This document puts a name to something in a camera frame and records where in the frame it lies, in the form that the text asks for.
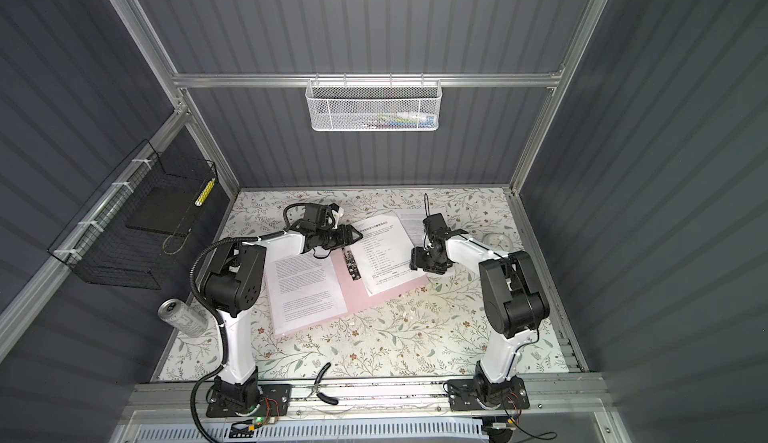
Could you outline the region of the pink file folder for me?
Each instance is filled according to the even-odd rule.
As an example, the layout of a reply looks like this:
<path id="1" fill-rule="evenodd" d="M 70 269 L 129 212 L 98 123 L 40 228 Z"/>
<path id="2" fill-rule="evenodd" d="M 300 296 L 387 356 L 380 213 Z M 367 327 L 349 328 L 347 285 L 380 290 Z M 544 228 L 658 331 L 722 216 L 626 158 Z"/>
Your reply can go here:
<path id="1" fill-rule="evenodd" d="M 393 299 L 395 299 L 395 298 L 397 298 L 399 296 L 402 296 L 402 295 L 404 295 L 404 294 L 406 294 L 406 293 L 408 293 L 408 292 L 410 292 L 410 291 L 412 291 L 414 289 L 419 289 L 421 287 L 424 287 L 424 286 L 426 286 L 429 283 L 429 280 L 425 276 L 425 282 L 424 283 L 420 283 L 417 287 L 415 287 L 415 288 L 413 288 L 413 289 L 411 289 L 409 291 L 405 291 L 405 292 L 397 293 L 397 294 L 390 293 L 389 295 L 384 294 L 383 296 L 379 295 L 378 297 L 371 297 L 366 292 L 366 289 L 365 289 L 364 284 L 362 282 L 362 278 L 360 280 L 356 280 L 356 281 L 352 280 L 352 278 L 350 277 L 350 275 L 348 273 L 348 270 L 346 268 L 345 261 L 344 261 L 344 256 L 342 256 L 342 254 L 336 253 L 336 254 L 332 255 L 331 257 L 329 257 L 327 259 L 329 259 L 333 263 L 333 267 L 334 267 L 334 269 L 336 271 L 336 274 L 337 274 L 337 277 L 338 277 L 338 280 L 339 280 L 339 283 L 340 283 L 340 286 L 341 286 L 341 290 L 342 290 L 343 296 L 345 298 L 348 310 L 347 310 L 347 313 L 344 316 L 337 317 L 337 318 L 334 318 L 334 319 L 330 319 L 330 320 L 327 320 L 327 321 L 322 322 L 322 323 L 326 323 L 328 321 L 332 321 L 332 320 L 335 320 L 335 319 L 338 319 L 338 318 L 349 316 L 349 315 L 351 315 L 353 313 L 357 313 L 357 312 L 366 310 L 368 308 L 384 304 L 384 303 L 386 303 L 386 302 L 388 302 L 390 300 L 393 300 Z"/>

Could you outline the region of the printed white paper sheet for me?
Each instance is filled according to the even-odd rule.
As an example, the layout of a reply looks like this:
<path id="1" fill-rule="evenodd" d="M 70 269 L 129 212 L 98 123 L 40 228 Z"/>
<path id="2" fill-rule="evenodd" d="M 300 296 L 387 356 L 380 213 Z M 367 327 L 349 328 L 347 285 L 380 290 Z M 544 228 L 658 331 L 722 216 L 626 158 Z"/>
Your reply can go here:
<path id="1" fill-rule="evenodd" d="M 344 316 L 347 305 L 329 259 L 311 254 L 270 261 L 265 281 L 276 336 Z"/>

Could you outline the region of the white paper sheet underneath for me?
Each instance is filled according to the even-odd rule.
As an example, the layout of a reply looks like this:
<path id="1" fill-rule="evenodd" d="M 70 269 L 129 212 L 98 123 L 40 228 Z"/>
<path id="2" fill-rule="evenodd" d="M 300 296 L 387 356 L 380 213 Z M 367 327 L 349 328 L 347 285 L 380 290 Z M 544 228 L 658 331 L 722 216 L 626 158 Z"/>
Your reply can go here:
<path id="1" fill-rule="evenodd" d="M 351 253 L 369 296 L 402 293 L 425 282 L 423 271 L 410 268 L 414 245 L 395 214 L 372 216 L 353 226 L 363 237 Z"/>

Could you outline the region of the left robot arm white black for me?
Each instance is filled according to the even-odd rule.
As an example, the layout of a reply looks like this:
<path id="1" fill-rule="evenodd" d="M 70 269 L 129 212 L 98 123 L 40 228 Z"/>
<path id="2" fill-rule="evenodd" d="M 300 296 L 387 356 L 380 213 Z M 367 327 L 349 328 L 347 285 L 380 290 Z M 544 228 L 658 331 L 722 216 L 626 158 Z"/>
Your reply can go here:
<path id="1" fill-rule="evenodd" d="M 225 237 L 210 244 L 190 269 L 194 299 L 215 319 L 218 329 L 219 367 L 201 378 L 211 379 L 206 396 L 237 414 L 253 413 L 265 398 L 250 349 L 251 308 L 262 289 L 270 257 L 281 259 L 315 251 L 326 253 L 363 239 L 360 230 L 340 222 L 335 203 L 292 203 L 284 208 L 285 227 L 257 236 Z"/>

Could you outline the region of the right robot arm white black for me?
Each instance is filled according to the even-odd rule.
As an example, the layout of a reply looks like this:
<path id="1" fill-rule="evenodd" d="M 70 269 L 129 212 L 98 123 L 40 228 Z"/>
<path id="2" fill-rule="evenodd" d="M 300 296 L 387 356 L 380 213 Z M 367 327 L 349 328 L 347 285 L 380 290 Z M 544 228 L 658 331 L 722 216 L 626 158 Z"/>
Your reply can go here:
<path id="1" fill-rule="evenodd" d="M 550 304 L 530 255 L 503 253 L 472 238 L 462 229 L 449 228 L 440 213 L 423 220 L 424 244 L 411 251 L 410 268 L 444 274 L 459 264 L 480 278 L 486 319 L 492 329 L 483 357 L 470 379 L 444 383 L 453 411 L 530 407 L 517 366 L 522 349 L 540 338 L 541 322 Z"/>

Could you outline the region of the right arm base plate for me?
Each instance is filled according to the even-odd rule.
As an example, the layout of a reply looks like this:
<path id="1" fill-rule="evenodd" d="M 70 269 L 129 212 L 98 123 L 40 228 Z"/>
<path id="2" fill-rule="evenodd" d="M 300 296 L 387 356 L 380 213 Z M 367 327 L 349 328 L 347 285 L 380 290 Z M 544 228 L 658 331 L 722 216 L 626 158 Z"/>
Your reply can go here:
<path id="1" fill-rule="evenodd" d="M 450 379 L 443 383 L 452 411 L 527 410 L 528 392 L 519 376 L 502 383 L 484 383 L 479 379 Z"/>

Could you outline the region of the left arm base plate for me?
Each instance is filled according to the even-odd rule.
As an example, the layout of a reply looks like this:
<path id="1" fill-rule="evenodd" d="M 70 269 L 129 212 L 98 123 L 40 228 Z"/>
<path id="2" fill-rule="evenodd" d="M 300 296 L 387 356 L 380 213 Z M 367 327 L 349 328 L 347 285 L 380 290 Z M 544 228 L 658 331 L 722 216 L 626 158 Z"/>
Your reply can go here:
<path id="1" fill-rule="evenodd" d="M 214 383 L 206 394 L 208 418 L 285 416 L 291 400 L 288 384 Z"/>

